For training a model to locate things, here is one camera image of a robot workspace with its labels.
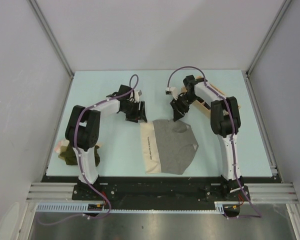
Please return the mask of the grey beige underwear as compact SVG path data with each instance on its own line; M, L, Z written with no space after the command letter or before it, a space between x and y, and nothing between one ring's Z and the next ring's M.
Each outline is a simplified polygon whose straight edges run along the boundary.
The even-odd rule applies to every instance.
M146 174L183 175L199 148L192 127L180 120L142 122L140 140Z

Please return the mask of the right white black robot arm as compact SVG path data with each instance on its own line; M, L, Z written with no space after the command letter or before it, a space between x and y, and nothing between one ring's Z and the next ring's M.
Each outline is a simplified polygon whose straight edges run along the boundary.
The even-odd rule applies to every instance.
M175 96L170 102L173 120L178 121L188 113L190 105L202 99L210 107L210 126L218 137L222 156L222 177L226 181L240 178L237 156L237 134L241 126L238 101L234 96L226 97L204 78L186 76L183 80L186 92Z

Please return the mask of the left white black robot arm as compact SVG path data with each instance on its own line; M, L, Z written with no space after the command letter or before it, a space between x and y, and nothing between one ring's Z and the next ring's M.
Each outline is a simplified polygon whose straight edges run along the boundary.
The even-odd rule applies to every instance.
M133 123L147 122L145 102L140 100L141 90L121 85L117 92L89 107L73 107L65 138L75 153L79 166L79 180L86 185L83 194L90 200L100 196L101 188L95 184L99 177L95 161L95 146L99 139L101 119L124 113L125 120Z

